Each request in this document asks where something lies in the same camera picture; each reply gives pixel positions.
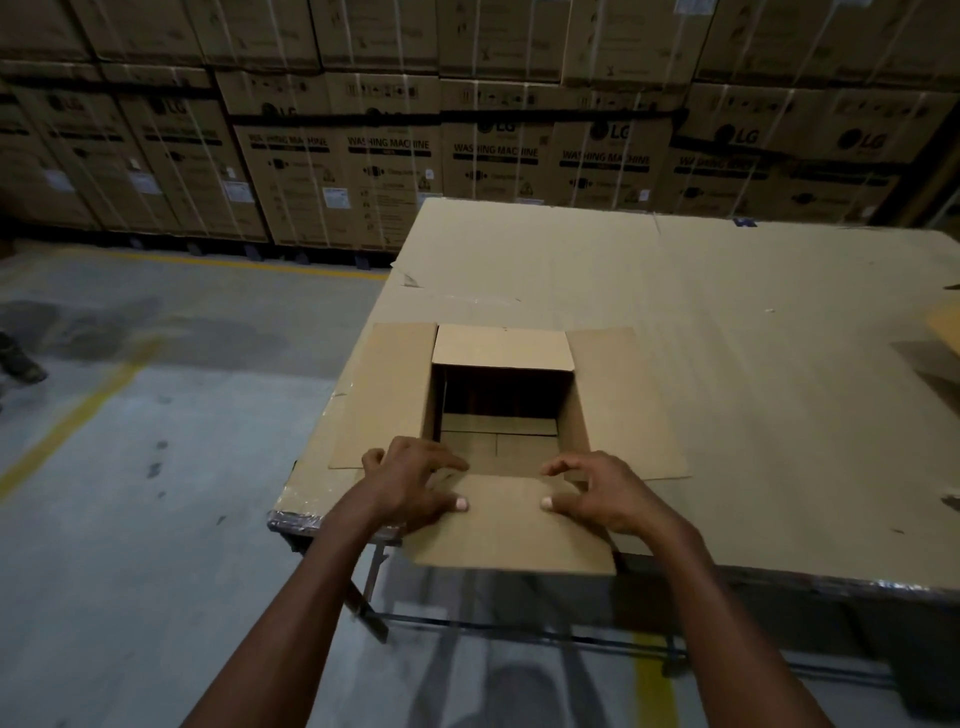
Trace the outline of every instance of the shoe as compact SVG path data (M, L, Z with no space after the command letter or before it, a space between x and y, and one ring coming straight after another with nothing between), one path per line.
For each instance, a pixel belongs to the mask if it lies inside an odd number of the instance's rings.
M22 384L37 384L47 378L46 370L20 349L8 334L0 332L0 367Z

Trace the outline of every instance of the concrete floor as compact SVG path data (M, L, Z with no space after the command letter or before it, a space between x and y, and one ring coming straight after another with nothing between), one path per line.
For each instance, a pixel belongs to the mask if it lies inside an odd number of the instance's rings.
M163 258L33 244L0 263L0 328L50 371L0 413L3 725L178 724L298 561L266 514L382 283ZM567 628L607 598L394 554L373 604ZM894 692L809 685L840 726L922 724ZM649 661L401 627L384 646L345 613L310 725L400 724L706 722L692 677Z

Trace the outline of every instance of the table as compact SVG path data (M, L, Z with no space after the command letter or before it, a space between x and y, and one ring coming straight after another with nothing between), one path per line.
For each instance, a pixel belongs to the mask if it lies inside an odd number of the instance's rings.
M936 231L428 200L269 525L308 540L355 481L326 464L372 323L629 326L692 471L651 486L730 578L956 603L960 357L924 315L958 282Z

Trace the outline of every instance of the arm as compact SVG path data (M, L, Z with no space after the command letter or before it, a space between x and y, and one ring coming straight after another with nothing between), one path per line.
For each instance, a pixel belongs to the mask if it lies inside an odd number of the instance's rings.
M587 491L546 498L543 508L634 534L650 547L666 572L713 728L831 725L724 584L690 522L605 452L560 455L543 466L547 475L567 470L587 474Z
M368 452L363 465L364 479L324 517L300 565L183 728L306 725L347 584L370 537L381 525L423 525L467 510L463 498L424 487L438 468L467 469L437 443L398 437L386 455Z

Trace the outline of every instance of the white label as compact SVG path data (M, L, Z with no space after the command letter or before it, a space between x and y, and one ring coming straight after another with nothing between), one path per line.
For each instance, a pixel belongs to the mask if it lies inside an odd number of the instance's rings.
M677 0L675 15L713 15L716 0Z
M47 178L47 184L58 192L77 191L73 188L70 178L66 176L66 172L61 172L59 169L45 169L43 170L43 176Z
M350 209L350 195L345 187L324 187L324 202L330 209Z
M133 188L141 195L162 195L156 179L149 172L128 172L130 181L133 182Z
M253 204L253 193L250 190L250 184L248 182L227 182L226 180L220 180L220 184L224 186L227 199L232 203Z
M423 201L431 197L442 197L443 194L440 192L418 192L417 193L417 209L423 207Z

